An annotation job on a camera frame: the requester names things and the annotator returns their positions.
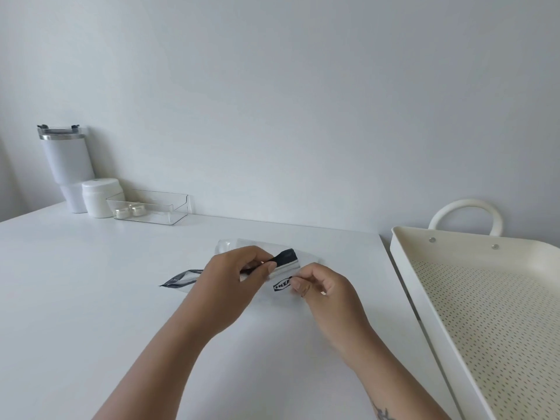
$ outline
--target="person's right hand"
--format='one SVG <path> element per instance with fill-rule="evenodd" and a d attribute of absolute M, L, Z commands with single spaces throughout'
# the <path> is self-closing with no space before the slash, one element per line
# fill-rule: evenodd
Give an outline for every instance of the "person's right hand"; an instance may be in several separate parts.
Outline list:
<path fill-rule="evenodd" d="M 290 284 L 309 305 L 321 332 L 353 367 L 360 350 L 376 339 L 354 286 L 345 276 L 316 263 L 302 268 Z"/>

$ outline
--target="forearm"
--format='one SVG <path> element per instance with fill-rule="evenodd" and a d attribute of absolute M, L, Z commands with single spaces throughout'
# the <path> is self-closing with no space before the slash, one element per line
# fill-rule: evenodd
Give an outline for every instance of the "forearm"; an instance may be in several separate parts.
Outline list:
<path fill-rule="evenodd" d="M 372 330 L 348 357 L 382 420 L 449 420 Z"/>
<path fill-rule="evenodd" d="M 208 339 L 184 305 L 152 338 L 94 420 L 173 420 L 189 374 Z"/>

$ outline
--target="hand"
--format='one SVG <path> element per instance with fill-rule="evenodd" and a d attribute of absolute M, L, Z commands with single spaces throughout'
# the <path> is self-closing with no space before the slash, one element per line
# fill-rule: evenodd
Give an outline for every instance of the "hand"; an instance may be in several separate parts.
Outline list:
<path fill-rule="evenodd" d="M 276 268 L 276 262 L 267 262 L 271 258 L 271 254 L 257 246 L 214 256 L 183 301 L 181 316 L 188 318 L 205 339 L 212 339 L 232 325 L 247 308 Z M 240 281 L 239 271 L 243 267 L 257 265 L 260 266 L 247 279 Z"/>
<path fill-rule="evenodd" d="M 360 349 L 378 339 L 356 290 L 345 276 L 324 265 L 309 264 L 297 275 L 290 280 L 292 288 L 305 299 L 331 345 L 353 367 Z"/>

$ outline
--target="cart handle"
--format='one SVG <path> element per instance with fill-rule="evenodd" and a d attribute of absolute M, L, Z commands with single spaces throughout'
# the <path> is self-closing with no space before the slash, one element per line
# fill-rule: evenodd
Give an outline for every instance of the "cart handle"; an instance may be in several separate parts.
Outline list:
<path fill-rule="evenodd" d="M 451 202 L 449 205 L 444 206 L 441 208 L 438 213 L 436 213 L 432 220 L 430 221 L 430 225 L 428 225 L 428 230 L 437 230 L 437 226 L 440 223 L 441 219 L 452 211 L 456 211 L 457 209 L 466 208 L 469 206 L 473 206 L 475 208 L 482 208 L 485 211 L 492 214 L 492 218 L 494 223 L 492 225 L 492 230 L 490 231 L 491 236 L 501 236 L 503 231 L 503 218 L 500 215 L 500 212 L 484 200 L 478 199 L 462 199 L 456 200 L 455 202 Z"/>

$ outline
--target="perforated metal surface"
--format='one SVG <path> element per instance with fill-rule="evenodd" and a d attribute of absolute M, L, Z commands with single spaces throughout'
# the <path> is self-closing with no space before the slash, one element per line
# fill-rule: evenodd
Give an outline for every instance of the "perforated metal surface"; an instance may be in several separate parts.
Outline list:
<path fill-rule="evenodd" d="M 494 415 L 560 419 L 560 298 L 535 278 L 412 261 Z"/>

